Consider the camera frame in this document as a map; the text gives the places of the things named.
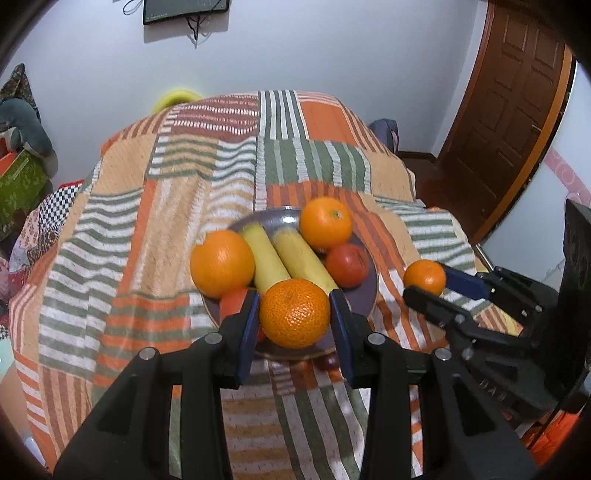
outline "plate of fruit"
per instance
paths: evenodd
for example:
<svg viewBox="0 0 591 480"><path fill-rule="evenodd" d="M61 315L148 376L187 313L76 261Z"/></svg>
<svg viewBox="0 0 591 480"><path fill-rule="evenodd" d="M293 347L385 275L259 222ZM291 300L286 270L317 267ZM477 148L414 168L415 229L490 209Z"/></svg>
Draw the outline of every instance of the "plate of fruit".
<svg viewBox="0 0 591 480"><path fill-rule="evenodd" d="M213 266L203 267L207 263ZM261 294L256 353L303 360L335 351L328 294L345 293L351 311L369 317L378 275L353 233L348 208L321 197L303 209L255 212L208 234L191 255L191 275L216 325L240 311L249 288Z"/></svg>

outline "purple plate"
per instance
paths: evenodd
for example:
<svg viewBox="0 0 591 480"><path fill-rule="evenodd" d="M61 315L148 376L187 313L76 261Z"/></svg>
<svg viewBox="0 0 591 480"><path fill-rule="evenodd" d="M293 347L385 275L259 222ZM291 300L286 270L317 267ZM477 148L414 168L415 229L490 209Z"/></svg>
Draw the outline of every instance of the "purple plate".
<svg viewBox="0 0 591 480"><path fill-rule="evenodd" d="M244 217L243 219L233 223L229 229L239 232L244 226L252 222L259 222L269 237L273 233L286 225L297 228L300 224L301 209L296 207L283 207L278 209L264 210L262 212L255 212L252 215ZM359 237L353 234L349 243L358 245L365 250L369 258L367 247L362 243ZM375 264L372 261L369 264L368 276L365 280L355 288L343 289L345 297L349 301L351 311L359 313L364 317L369 317L374 309L376 298L378 297L378 273ZM214 323L220 324L220 308L217 300L212 300L208 297L203 297L209 316ZM322 355L327 355L335 351L335 340L332 336L332 331L327 330L326 334L314 345L308 348L301 348L298 350L291 350L280 347L269 339L266 339L256 346L256 353L273 360L305 360L315 358Z"/></svg>

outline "door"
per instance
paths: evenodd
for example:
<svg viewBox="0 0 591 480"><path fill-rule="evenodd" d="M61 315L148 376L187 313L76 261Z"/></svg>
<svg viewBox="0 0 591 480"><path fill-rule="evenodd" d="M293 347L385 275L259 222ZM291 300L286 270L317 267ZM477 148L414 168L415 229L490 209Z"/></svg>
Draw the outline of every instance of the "door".
<svg viewBox="0 0 591 480"><path fill-rule="evenodd" d="M480 71L473 73L477 78L472 93L439 159L441 168L472 203L473 215L479 216L472 222L476 225L490 224L493 213L498 220L501 204L506 203L503 208L507 209L511 202L506 201L509 190L514 190L514 198L525 183L529 172L524 176L524 168L531 171L537 164L567 83L560 92L565 45L550 27L524 9L498 3L489 8L494 8L493 20ZM556 104L556 117L548 121ZM543 128L548 132L541 138ZM536 152L537 158L531 158ZM470 233L474 241L480 240Z"/></svg>

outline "silver screw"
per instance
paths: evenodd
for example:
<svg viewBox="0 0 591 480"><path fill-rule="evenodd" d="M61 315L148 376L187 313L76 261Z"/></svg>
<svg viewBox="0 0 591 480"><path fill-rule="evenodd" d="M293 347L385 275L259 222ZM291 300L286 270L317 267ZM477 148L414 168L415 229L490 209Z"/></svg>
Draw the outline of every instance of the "silver screw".
<svg viewBox="0 0 591 480"><path fill-rule="evenodd" d="M139 357L142 360L150 360L151 358L154 357L154 355L156 355L156 349L151 346L147 346L146 348L142 348L139 351Z"/></svg>
<svg viewBox="0 0 591 480"><path fill-rule="evenodd" d="M368 335L368 342L371 343L372 345L381 345L382 343L384 343L386 341L386 337L384 335L382 335L381 333L370 333Z"/></svg>
<svg viewBox="0 0 591 480"><path fill-rule="evenodd" d="M468 360L470 360L472 357L474 356L474 350L470 347L468 348L464 348L464 351L462 352L462 358L467 362Z"/></svg>
<svg viewBox="0 0 591 480"><path fill-rule="evenodd" d="M222 335L217 332L208 333L205 336L205 343L209 343L210 345L217 345L221 341Z"/></svg>
<svg viewBox="0 0 591 480"><path fill-rule="evenodd" d="M447 348L438 348L437 350L435 350L435 356L439 360L447 362L449 359L451 359L452 353Z"/></svg>

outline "striped blanket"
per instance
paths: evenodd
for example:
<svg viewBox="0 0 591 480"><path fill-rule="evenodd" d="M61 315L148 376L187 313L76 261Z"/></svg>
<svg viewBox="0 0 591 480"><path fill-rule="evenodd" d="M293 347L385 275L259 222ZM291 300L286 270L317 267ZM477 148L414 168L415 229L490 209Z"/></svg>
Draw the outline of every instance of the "striped blanket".
<svg viewBox="0 0 591 480"><path fill-rule="evenodd" d="M57 241L10 302L28 419L50 469L141 348L183 349L214 329L189 274L193 244L253 211L317 196L349 206L374 258L373 328L405 348L444 344L443 332L402 301L401 277L419 258L473 274L474 254L449 213L415 203L401 160L352 111L333 97L293 91L175 106L103 146ZM496 308L444 294L506 331ZM420 474L417 396L410 389ZM351 390L338 369L256 359L246 384L222 400L236 479L359 476L369 392ZM175 390L170 471L177 476L179 409Z"/></svg>

